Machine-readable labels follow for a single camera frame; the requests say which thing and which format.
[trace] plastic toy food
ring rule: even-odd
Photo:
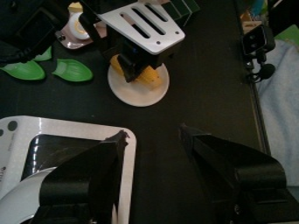
[[[16,79],[25,81],[37,81],[45,77],[41,67],[33,60],[26,63],[8,64],[0,69],[10,74]]]
[[[52,74],[60,76],[65,81],[89,81],[92,79],[92,72],[74,59],[57,59],[57,67]]]

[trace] white cloth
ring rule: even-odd
[[[276,40],[265,56],[275,74],[256,89],[269,150],[284,167],[287,185],[299,186],[299,52],[295,45]]]

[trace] black object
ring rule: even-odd
[[[14,47],[0,63],[25,62],[44,53],[56,39],[56,31],[68,23],[70,0],[8,0],[0,8],[0,39]]]
[[[296,0],[267,0],[268,26],[277,35],[288,26],[299,27],[299,1]]]
[[[209,223],[299,221],[299,204],[272,157],[184,124],[180,139],[212,207]]]
[[[249,31],[241,38],[243,52],[245,57],[256,59],[260,65],[257,73],[251,73],[247,76],[249,83],[257,83],[261,80],[268,79],[275,73],[275,66],[265,64],[267,53],[276,47],[276,42],[271,29],[260,25],[252,31]]]
[[[251,83],[257,83],[261,80],[267,80],[272,76],[275,71],[276,71],[276,68],[272,64],[264,64],[264,65],[261,65],[257,73],[251,73],[247,76],[247,80]]]
[[[30,224],[109,224],[117,206],[126,133],[120,131],[61,164],[41,182]]]

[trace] green toy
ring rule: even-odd
[[[92,72],[74,59],[57,59],[57,67],[52,74],[60,76],[65,81],[89,81]]]
[[[42,54],[37,55],[33,58],[33,60],[34,61],[44,61],[44,60],[49,60],[50,58],[52,58],[52,47],[49,47]]]
[[[25,81],[37,81],[45,77],[44,71],[34,61],[26,63],[8,64],[0,68],[16,79]]]

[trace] black tabletop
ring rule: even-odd
[[[129,223],[198,223],[201,190],[178,141],[180,123],[263,149],[256,102],[244,82],[239,14],[233,0],[200,0],[200,13],[182,28],[181,49],[164,64],[170,84],[149,107],[122,103],[108,86],[108,64],[93,45],[72,51],[52,46],[40,62],[45,80],[22,81],[0,72],[0,118],[40,116],[130,129],[136,136]],[[74,59],[94,74],[72,83],[52,75],[57,59]]]

